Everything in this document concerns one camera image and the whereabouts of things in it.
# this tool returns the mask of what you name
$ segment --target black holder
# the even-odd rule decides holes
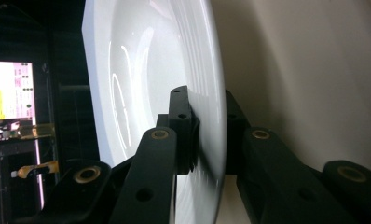
[[[111,169],[73,161],[43,210],[12,223],[173,223],[176,175],[192,171],[199,120],[187,87],[144,133],[134,157]],[[371,223],[371,171],[330,161],[304,165],[271,130],[252,127],[227,91],[227,168],[253,223]]]

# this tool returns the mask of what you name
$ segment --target monitor screen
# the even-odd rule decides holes
[[[0,62],[0,141],[21,123],[35,124],[31,63]]]

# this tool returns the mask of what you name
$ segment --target yellow label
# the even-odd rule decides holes
[[[2,91],[0,91],[0,119],[4,119],[5,114],[3,114],[3,96]]]

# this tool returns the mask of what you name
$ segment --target ceramic plate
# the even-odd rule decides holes
[[[214,223],[225,171],[224,80],[205,0],[87,1],[83,37],[101,160],[134,155],[143,133],[187,85],[200,119],[199,161],[178,176],[176,223]]]

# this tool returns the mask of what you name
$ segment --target white plate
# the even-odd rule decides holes
[[[200,119],[199,163],[178,177],[177,223],[214,223],[227,143],[224,80],[205,0],[87,1],[83,36],[101,161],[134,155],[144,131],[187,85]]]

